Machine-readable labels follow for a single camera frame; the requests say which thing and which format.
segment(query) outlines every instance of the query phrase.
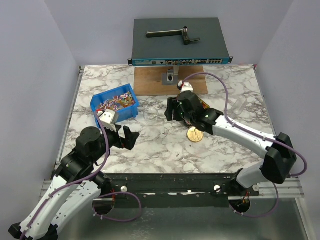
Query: marble surface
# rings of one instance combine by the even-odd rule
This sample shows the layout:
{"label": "marble surface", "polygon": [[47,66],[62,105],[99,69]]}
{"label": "marble surface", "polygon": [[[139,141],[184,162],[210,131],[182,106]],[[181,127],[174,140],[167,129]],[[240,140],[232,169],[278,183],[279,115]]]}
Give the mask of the marble surface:
{"label": "marble surface", "polygon": [[[205,66],[205,72],[221,77],[229,90],[229,108],[240,97],[246,97],[248,105],[236,121],[259,131],[272,134],[271,125],[259,90],[254,69],[245,66]],[[208,95],[200,97],[210,107],[222,111],[225,91],[216,79],[206,76]],[[74,147],[82,129],[95,126],[90,101],[95,94],[125,85],[134,86],[134,68],[119,66],[88,66],[85,68],[62,157]],[[131,131],[139,132],[133,150],[113,147],[105,173],[233,173],[249,167],[259,157],[228,139],[204,134],[202,141],[190,142],[187,130],[178,122],[167,122],[164,115],[168,96],[140,96],[139,115],[121,122]],[[152,126],[143,118],[145,108],[154,107],[159,118]]]}

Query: blue plastic bin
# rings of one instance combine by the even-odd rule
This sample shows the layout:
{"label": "blue plastic bin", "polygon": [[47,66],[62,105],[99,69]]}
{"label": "blue plastic bin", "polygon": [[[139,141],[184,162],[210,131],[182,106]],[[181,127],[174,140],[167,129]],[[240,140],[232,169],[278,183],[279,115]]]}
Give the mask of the blue plastic bin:
{"label": "blue plastic bin", "polygon": [[[117,113],[119,114],[119,117],[116,122],[119,123],[121,121],[124,121],[124,120],[132,118],[132,117],[135,118],[138,115],[139,102],[138,102],[138,99],[135,95],[135,92],[132,89],[130,84],[126,84],[126,85],[114,88],[112,90],[105,91],[105,92],[99,93],[97,95],[94,95],[92,97],[91,102],[90,102],[92,112],[95,112],[96,109],[98,109],[100,107],[100,104],[103,103],[105,100],[113,99],[114,96],[120,96],[120,95],[123,95],[127,92],[131,93],[133,100],[134,100],[134,105],[125,107],[125,108],[117,111]],[[98,124],[97,119],[95,120],[95,124],[99,128],[99,124]]]}

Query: white wall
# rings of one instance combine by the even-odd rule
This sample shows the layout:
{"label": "white wall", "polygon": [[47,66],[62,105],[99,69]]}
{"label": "white wall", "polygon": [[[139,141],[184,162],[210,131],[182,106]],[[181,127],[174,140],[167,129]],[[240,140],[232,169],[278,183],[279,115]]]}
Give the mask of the white wall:
{"label": "white wall", "polygon": [[[257,67],[259,85],[277,133],[308,160],[301,176],[320,239],[320,2],[295,0]],[[293,172],[302,169],[297,160]]]}
{"label": "white wall", "polygon": [[42,0],[0,1],[0,238],[36,206],[79,68]]}
{"label": "white wall", "polygon": [[293,0],[45,0],[79,65],[128,64],[134,19],[219,17],[234,64],[257,64]]}

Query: cable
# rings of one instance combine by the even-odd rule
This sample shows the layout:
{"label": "cable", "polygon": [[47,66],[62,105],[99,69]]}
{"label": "cable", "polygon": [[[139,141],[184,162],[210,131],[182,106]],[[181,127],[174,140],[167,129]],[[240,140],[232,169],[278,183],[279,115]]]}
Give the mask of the cable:
{"label": "cable", "polygon": [[[67,187],[70,187],[72,185],[75,185],[75,184],[80,184],[82,183],[83,181],[87,181],[87,180],[90,180],[92,178],[94,178],[101,170],[102,168],[106,165],[107,163],[107,159],[109,157],[109,142],[108,142],[108,136],[107,136],[107,133],[106,133],[106,130],[104,128],[104,125],[102,124],[100,118],[97,116],[96,112],[93,113],[95,118],[97,119],[98,123],[99,123],[99,126],[102,130],[102,133],[103,133],[103,136],[104,136],[104,140],[105,140],[105,156],[104,156],[104,160],[103,160],[103,163],[101,164],[101,166],[93,173],[91,173],[90,175],[82,178],[82,179],[79,179],[77,181],[73,181],[73,182],[70,182],[66,185],[63,185],[59,188],[57,188],[55,191],[53,191],[51,194],[49,194],[48,196],[50,197],[49,199],[51,199],[56,193],[58,193],[59,191],[67,188]],[[47,202],[49,201],[49,199],[45,199],[43,201],[43,203],[40,205],[40,207],[38,208],[38,210],[35,212],[35,214],[33,215],[33,217],[31,218],[30,222],[26,225],[26,229],[27,230],[24,230],[20,236],[20,239],[19,240],[23,240],[28,229],[30,229],[31,225],[34,223],[35,219],[37,218],[37,216],[39,215],[39,213],[41,212],[41,210],[45,207],[45,205],[47,204]]]}
{"label": "cable", "polygon": [[216,76],[216,75],[214,75],[214,74],[212,74],[212,73],[209,73],[209,72],[197,72],[197,73],[191,74],[190,76],[187,76],[187,77],[182,81],[182,83],[184,83],[184,82],[187,81],[188,79],[193,78],[194,76],[197,76],[197,75],[209,75],[209,76],[212,76],[212,77],[216,78],[216,79],[223,85],[224,90],[225,90],[224,117],[225,117],[225,119],[226,119],[232,126],[238,128],[238,129],[240,129],[240,130],[242,130],[242,131],[244,131],[244,132],[246,132],[246,133],[248,133],[248,134],[251,134],[251,135],[253,135],[253,136],[257,137],[257,138],[260,138],[260,139],[263,139],[263,140],[266,140],[266,141],[270,141],[270,142],[272,142],[272,143],[274,143],[274,144],[278,144],[278,145],[280,145],[280,146],[282,146],[282,147],[284,147],[284,148],[286,148],[286,149],[294,152],[296,155],[298,155],[298,156],[302,159],[303,164],[304,164],[303,170],[302,170],[301,172],[299,172],[299,173],[290,174],[290,175],[289,175],[290,177],[298,177],[298,176],[301,176],[302,174],[304,174],[304,173],[307,171],[307,169],[308,169],[307,160],[306,160],[305,157],[302,156],[297,150],[293,149],[292,147],[290,147],[290,146],[288,146],[288,145],[286,145],[286,144],[284,144],[284,143],[282,143],[282,142],[280,142],[280,141],[277,141],[277,140],[274,140],[274,139],[271,139],[271,138],[268,138],[268,137],[261,136],[261,135],[255,133],[255,132],[252,132],[252,131],[250,131],[250,130],[248,130],[248,129],[245,129],[244,127],[239,126],[239,125],[233,123],[233,122],[230,120],[230,118],[228,117],[228,114],[227,114],[228,100],[229,100],[229,92],[228,92],[228,88],[227,88],[226,84],[221,80],[221,78],[219,78],[218,76]]}
{"label": "cable", "polygon": [[142,214],[141,201],[139,200],[139,198],[136,195],[134,195],[131,192],[122,192],[122,191],[111,192],[111,193],[99,196],[98,198],[101,199],[101,198],[105,198],[105,197],[109,197],[109,196],[114,196],[114,195],[117,195],[117,194],[130,195],[130,196],[134,197],[137,200],[137,202],[139,204],[139,212],[138,212],[138,214],[136,216],[134,216],[132,218],[129,218],[129,219],[116,219],[116,218],[113,218],[113,217],[109,217],[109,216],[104,216],[104,215],[98,214],[96,209],[95,209],[95,206],[92,207],[93,211],[94,211],[94,215],[93,216],[99,216],[99,217],[101,217],[101,220],[102,219],[108,219],[108,220],[111,220],[111,221],[114,221],[114,222],[120,222],[120,223],[128,223],[128,222],[131,222],[131,221],[136,220],[137,218],[139,218],[141,216],[141,214]]}
{"label": "cable", "polygon": [[277,209],[277,207],[278,207],[278,205],[279,205],[279,192],[278,192],[277,186],[276,186],[274,183],[272,183],[272,184],[273,184],[273,186],[274,186],[275,193],[276,193],[276,201],[275,201],[275,204],[274,204],[273,208],[271,208],[271,210],[268,211],[267,213],[260,214],[260,215],[250,215],[250,214],[244,214],[243,212],[241,213],[241,212],[236,211],[236,210],[231,206],[231,204],[229,204],[230,208],[233,210],[233,212],[234,212],[235,214],[238,214],[238,215],[241,215],[241,216],[247,217],[247,218],[254,218],[254,219],[256,219],[256,218],[264,218],[264,217],[267,217],[267,216],[273,214],[274,211]]}

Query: yellow disc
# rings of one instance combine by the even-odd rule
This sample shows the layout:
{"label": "yellow disc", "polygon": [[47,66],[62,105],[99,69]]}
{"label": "yellow disc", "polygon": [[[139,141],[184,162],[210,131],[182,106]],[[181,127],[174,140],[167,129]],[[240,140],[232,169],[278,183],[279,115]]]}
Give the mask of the yellow disc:
{"label": "yellow disc", "polygon": [[197,143],[204,138],[204,133],[193,126],[188,130],[186,136],[191,142]]}

